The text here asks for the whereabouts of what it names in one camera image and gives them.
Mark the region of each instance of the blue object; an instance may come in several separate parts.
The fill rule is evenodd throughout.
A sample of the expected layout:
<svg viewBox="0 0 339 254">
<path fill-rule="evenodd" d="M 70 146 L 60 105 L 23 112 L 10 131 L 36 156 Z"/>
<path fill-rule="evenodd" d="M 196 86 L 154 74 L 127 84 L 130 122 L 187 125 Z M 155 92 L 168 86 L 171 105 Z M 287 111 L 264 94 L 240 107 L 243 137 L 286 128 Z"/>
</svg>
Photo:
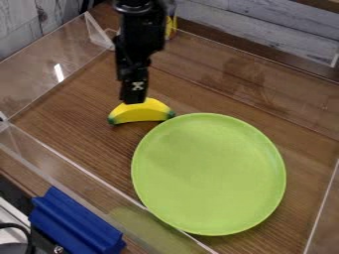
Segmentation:
<svg viewBox="0 0 339 254">
<path fill-rule="evenodd" d="M 55 187 L 34 198 L 32 224 L 71 253 L 118 254 L 126 246 L 118 231 Z"/>
</svg>

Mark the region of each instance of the transparent enclosure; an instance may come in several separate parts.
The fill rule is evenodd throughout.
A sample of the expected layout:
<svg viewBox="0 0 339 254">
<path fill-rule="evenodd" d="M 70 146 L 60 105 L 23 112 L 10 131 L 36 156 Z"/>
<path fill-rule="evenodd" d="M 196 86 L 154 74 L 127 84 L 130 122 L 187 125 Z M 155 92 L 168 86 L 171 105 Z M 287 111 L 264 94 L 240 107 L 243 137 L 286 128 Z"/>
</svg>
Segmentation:
<svg viewBox="0 0 339 254">
<path fill-rule="evenodd" d="M 122 230 L 126 253 L 335 253 L 338 84 L 176 32 L 152 58 L 150 95 L 178 114 L 250 122 L 287 169 L 282 205 L 260 226 L 224 237 L 188 235 L 148 212 L 131 183 L 132 153 L 158 123 L 106 123 L 119 103 L 116 28 L 115 16 L 86 13 L 0 63 L 2 174 L 32 195 L 50 186 L 64 191 Z"/>
</svg>

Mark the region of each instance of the plate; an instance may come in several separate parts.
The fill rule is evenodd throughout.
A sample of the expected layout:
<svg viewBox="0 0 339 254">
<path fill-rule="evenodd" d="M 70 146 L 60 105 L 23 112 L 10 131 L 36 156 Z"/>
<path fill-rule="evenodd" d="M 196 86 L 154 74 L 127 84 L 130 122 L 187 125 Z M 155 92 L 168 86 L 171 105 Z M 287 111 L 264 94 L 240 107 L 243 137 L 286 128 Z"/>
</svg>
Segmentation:
<svg viewBox="0 0 339 254">
<path fill-rule="evenodd" d="M 132 158 L 132 183 L 148 210 L 194 234 L 228 235 L 262 223 L 286 188 L 280 154 L 244 121 L 198 113 L 160 124 Z"/>
</svg>

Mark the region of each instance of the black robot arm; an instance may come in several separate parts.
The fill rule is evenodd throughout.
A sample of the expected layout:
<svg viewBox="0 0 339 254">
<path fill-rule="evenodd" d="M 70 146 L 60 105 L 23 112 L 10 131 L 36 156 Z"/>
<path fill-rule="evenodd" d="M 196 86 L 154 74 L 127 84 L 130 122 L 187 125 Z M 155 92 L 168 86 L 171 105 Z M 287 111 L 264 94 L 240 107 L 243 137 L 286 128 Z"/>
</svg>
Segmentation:
<svg viewBox="0 0 339 254">
<path fill-rule="evenodd" d="M 120 100 L 143 103 L 148 88 L 151 55 L 164 48 L 166 5 L 163 0 L 116 0 L 120 30 L 114 38 Z"/>
</svg>

